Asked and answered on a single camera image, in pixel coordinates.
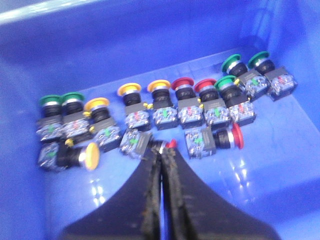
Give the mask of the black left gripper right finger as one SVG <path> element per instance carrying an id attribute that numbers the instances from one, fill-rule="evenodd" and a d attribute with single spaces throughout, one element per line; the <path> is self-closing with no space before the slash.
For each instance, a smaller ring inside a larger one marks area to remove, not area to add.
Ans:
<path id="1" fill-rule="evenodd" d="M 176 148 L 161 154 L 171 240 L 278 240 L 265 222 L 233 206 L 190 168 Z"/>

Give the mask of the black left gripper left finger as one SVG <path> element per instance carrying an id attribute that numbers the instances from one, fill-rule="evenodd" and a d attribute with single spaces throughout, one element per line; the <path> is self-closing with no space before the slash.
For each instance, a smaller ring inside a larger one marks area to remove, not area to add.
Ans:
<path id="1" fill-rule="evenodd" d="M 64 228 L 62 240 L 159 240 L 161 162 L 155 149 L 102 206 Z"/>

